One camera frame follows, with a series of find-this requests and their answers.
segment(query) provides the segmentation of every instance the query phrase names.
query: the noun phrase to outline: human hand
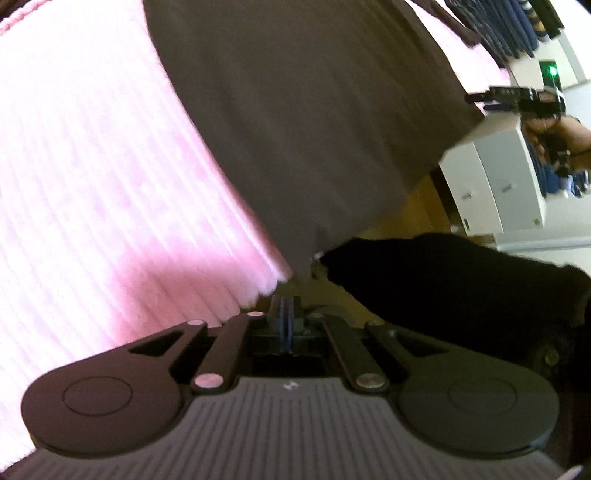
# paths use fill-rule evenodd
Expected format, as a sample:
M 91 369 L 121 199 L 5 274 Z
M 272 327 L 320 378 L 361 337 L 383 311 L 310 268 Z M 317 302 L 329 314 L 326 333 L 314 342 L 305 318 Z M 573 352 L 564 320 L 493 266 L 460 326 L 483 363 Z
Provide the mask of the human hand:
M 548 162 L 548 155 L 540 141 L 542 135 L 556 135 L 566 142 L 571 152 L 571 163 L 575 170 L 591 169 L 591 130 L 577 119 L 564 116 L 561 118 L 534 118 L 524 123 L 524 134 L 535 148 L 540 160 Z

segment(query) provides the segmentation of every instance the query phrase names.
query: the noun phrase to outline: white drawer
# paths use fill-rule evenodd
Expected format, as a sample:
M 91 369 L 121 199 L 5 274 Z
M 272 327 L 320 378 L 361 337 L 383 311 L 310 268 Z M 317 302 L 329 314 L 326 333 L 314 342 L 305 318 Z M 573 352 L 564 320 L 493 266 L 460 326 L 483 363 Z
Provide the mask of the white drawer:
M 440 163 L 468 235 L 501 233 L 494 195 L 474 144 L 460 144 Z
M 521 126 L 475 142 L 505 232 L 544 225 L 545 200 Z

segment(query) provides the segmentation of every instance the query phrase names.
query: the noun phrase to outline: white cabinet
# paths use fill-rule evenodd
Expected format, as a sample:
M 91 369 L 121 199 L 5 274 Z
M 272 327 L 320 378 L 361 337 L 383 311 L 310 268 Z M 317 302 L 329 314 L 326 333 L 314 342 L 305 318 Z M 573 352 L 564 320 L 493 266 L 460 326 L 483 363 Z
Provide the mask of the white cabinet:
M 452 191 L 457 209 L 469 235 L 502 232 L 491 185 L 472 143 L 458 145 L 441 161 L 441 170 Z
M 540 228 L 545 200 L 514 113 L 494 113 L 441 160 L 468 235 Z

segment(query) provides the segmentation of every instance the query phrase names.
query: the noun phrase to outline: hanging clothes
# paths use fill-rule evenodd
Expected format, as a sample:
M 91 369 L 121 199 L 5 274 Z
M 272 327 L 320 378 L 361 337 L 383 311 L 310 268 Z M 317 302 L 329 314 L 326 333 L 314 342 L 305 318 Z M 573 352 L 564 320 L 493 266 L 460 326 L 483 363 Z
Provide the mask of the hanging clothes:
M 534 49 L 530 45 L 528 36 L 525 33 L 523 25 L 519 18 L 517 17 L 517 13 L 515 11 L 514 5 L 511 0 L 495 0 L 496 6 L 498 7 L 498 12 L 501 16 L 501 20 L 504 25 L 507 27 L 509 31 L 509 35 L 512 36 L 513 41 L 517 45 L 517 49 L 519 51 L 524 51 L 527 53 L 531 58 L 534 58 Z
M 495 2 L 489 0 L 468 0 L 468 3 L 469 5 L 478 6 L 480 15 L 489 18 L 491 28 L 494 28 L 498 32 L 498 37 L 509 47 L 511 57 L 515 59 L 519 58 L 520 52 L 523 51 L 523 46 L 520 40 L 515 38 L 506 23 L 506 19 L 501 15 L 503 6 L 500 3 L 496 3 L 496 0 Z
M 420 6 L 425 12 L 439 19 L 444 25 L 447 25 L 462 41 L 469 47 L 475 47 L 480 44 L 481 37 L 475 31 L 466 28 L 458 20 L 445 10 L 437 0 L 411 0 L 414 4 Z
M 550 37 L 548 36 L 548 32 L 546 31 L 546 27 L 541 22 L 538 14 L 531 6 L 529 0 L 517 0 L 519 2 L 520 7 L 525 12 L 528 20 L 531 23 L 531 26 L 534 27 L 535 34 L 537 35 L 540 42 L 548 42 L 550 41 Z
M 445 3 L 464 25 L 480 35 L 482 45 L 496 64 L 500 68 L 506 68 L 507 61 L 511 58 L 511 50 L 505 42 L 499 39 L 489 25 L 490 22 L 487 22 L 483 15 L 475 15 L 476 9 L 474 7 L 469 8 L 459 0 L 445 0 Z
M 509 1 L 511 3 L 511 6 L 513 7 L 515 15 L 517 16 L 517 19 L 519 20 L 519 23 L 521 24 L 527 43 L 533 51 L 536 51 L 540 46 L 540 41 L 538 40 L 538 35 L 535 33 L 534 27 L 531 24 L 530 19 L 527 18 L 527 15 L 523 11 L 523 8 L 521 8 L 521 5 L 517 0 Z
M 189 118 L 293 271 L 401 209 L 483 119 L 404 0 L 144 0 Z
M 550 38 L 558 37 L 560 35 L 560 29 L 564 28 L 564 24 L 550 0 L 530 0 L 530 3 L 538 14 L 540 21 L 544 24 L 548 36 Z

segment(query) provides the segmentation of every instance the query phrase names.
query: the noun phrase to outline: white wall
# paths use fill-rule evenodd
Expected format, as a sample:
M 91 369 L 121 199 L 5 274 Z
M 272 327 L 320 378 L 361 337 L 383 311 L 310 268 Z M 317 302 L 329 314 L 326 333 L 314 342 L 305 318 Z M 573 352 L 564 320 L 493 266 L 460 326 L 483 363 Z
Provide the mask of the white wall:
M 563 44 L 569 57 L 576 57 L 585 78 L 591 80 L 591 14 L 577 0 L 551 0 L 564 23 L 567 41 Z
M 591 83 L 567 89 L 564 95 L 567 113 L 591 128 Z M 543 228 L 501 233 L 495 235 L 495 239 L 499 250 L 504 251 L 532 248 L 539 246 L 539 242 L 561 239 L 574 239 L 570 244 L 588 242 L 591 245 L 591 194 L 581 199 L 549 197 Z
M 516 255 L 518 257 L 533 258 L 542 262 L 550 262 L 556 265 L 575 265 L 591 275 L 591 248 L 542 250 L 518 253 Z

